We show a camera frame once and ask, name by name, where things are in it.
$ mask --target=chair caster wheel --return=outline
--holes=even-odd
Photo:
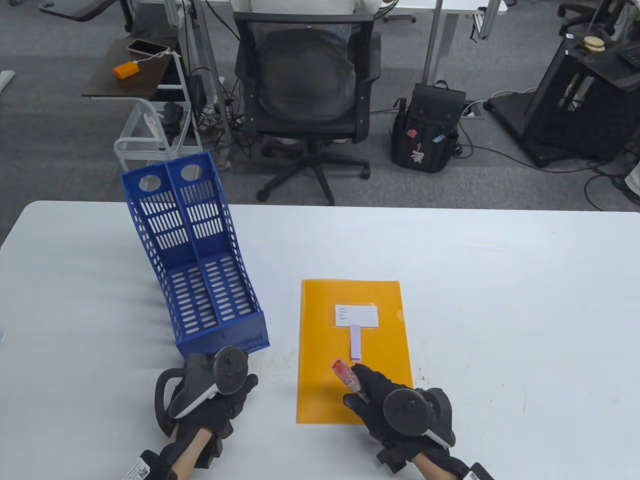
[[[258,190],[258,193],[255,195],[255,199],[260,203],[264,203],[269,200],[269,195],[271,192],[269,190]]]

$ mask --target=circular hole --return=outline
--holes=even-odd
[[[194,180],[198,180],[202,176],[202,169],[198,165],[187,165],[182,169],[180,175],[188,182],[193,182]]]
[[[162,182],[160,178],[155,175],[145,175],[140,179],[140,184],[138,185],[142,191],[153,192],[160,188]]]

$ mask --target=hand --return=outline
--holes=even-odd
[[[354,394],[345,395],[343,401],[362,419],[370,435],[384,446],[385,449],[378,454],[381,463],[387,463],[393,473],[396,473],[406,465],[407,461],[413,461],[422,453],[438,467],[452,472],[459,478],[468,472],[467,466],[462,461],[450,457],[448,450],[429,437],[402,435],[389,425],[383,414],[385,399],[399,388],[408,388],[406,385],[393,383],[382,373],[364,365],[356,364],[352,370],[360,380],[369,403]]]
[[[182,390],[183,383],[175,387],[173,397]],[[213,458],[222,453],[222,440],[233,433],[231,420],[236,418],[244,408],[246,397],[258,385],[258,377],[247,375],[244,385],[235,394],[216,394],[212,399],[205,400],[191,413],[176,420],[178,430],[175,443],[167,445],[160,453],[164,466],[174,465],[180,456],[189,449],[197,438],[203,438],[204,431],[209,437],[206,444],[198,451],[195,468],[208,468]]]
[[[246,397],[258,385],[258,377],[254,374],[247,375],[244,385],[235,394],[216,394],[212,399],[205,400],[191,413],[178,420],[178,425],[192,424],[196,427],[207,428],[221,438],[226,438],[233,433],[230,420],[233,420],[244,407]]]

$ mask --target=white desk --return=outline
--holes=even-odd
[[[466,462],[496,480],[637,478],[636,213],[231,211],[271,347],[195,478],[390,478],[364,428],[295,423],[304,278],[401,282],[414,379],[451,397]],[[0,250],[0,312],[0,478],[117,480],[160,450],[154,384],[180,357],[124,204],[28,206]]]
[[[142,3],[164,3],[164,0],[140,0]],[[229,4],[230,0],[209,0],[212,4]],[[460,14],[475,15],[480,13],[479,6],[487,6],[488,0],[444,0],[442,4],[442,15],[444,21],[440,22],[438,28],[438,50],[434,55],[433,65],[430,68],[431,82],[436,78],[438,72],[438,66],[440,61],[448,57],[451,53],[451,45],[456,32],[456,26],[458,25],[458,18]],[[434,10],[436,2],[435,0],[400,0],[392,12],[421,12],[423,10]],[[504,1],[500,2],[498,9],[498,15],[504,15],[507,13],[507,6]]]

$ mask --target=blue plastic file holder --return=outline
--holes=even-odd
[[[123,173],[122,184],[182,356],[268,347],[211,154]]]

